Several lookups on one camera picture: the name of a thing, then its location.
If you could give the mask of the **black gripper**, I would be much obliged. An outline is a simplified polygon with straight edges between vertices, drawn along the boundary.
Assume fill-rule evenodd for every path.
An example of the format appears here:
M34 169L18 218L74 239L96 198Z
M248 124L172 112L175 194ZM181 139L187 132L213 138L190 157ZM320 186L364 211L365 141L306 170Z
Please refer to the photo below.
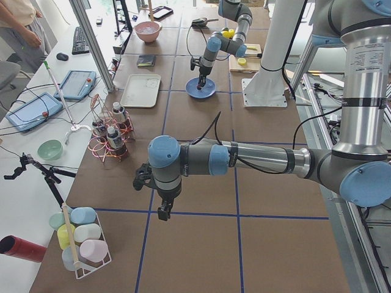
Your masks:
M197 83L197 89L202 89L206 84L206 77L211 74L213 67L206 65L199 66L199 79Z
M171 182L162 182L155 179L156 190L162 198L161 206L158 208L158 218L169 220L172 203L181 193L181 178L176 178Z

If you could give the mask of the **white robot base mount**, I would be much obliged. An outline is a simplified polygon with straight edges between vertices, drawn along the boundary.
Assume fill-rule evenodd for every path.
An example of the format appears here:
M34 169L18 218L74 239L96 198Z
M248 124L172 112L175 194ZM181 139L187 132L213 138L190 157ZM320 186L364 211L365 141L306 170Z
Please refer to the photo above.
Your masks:
M307 1L276 1L259 71L252 79L243 79L246 107L287 107L284 96L284 67Z

